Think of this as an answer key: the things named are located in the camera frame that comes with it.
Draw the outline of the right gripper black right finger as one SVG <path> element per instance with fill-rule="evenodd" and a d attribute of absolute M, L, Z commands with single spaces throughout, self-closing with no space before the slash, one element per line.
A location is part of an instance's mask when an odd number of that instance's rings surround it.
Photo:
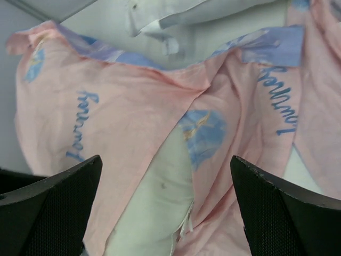
<path fill-rule="evenodd" d="M 230 168 L 252 255 L 340 255 L 340 200 L 239 156 L 232 157 Z"/>

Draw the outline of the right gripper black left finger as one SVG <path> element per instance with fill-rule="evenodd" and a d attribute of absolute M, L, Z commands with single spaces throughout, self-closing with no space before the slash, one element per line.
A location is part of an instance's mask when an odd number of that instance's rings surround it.
<path fill-rule="evenodd" d="M 1 255 L 81 255 L 101 171 L 98 155 L 50 177 L 1 170 Z"/>

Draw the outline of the pink pillowcase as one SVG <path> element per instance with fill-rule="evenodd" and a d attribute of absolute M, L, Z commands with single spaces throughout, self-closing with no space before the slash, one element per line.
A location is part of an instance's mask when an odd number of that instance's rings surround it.
<path fill-rule="evenodd" d="M 172 255 L 250 255 L 230 161 L 283 176 L 296 149 L 321 190 L 340 198 L 340 21 L 332 1 L 291 1 L 302 32 L 295 66 L 211 58 L 164 70 L 79 55 L 49 39 L 21 56 L 15 128 L 35 174 L 100 155 L 85 232 L 90 255 L 107 240 L 175 127 L 183 131 L 194 200 Z"/>

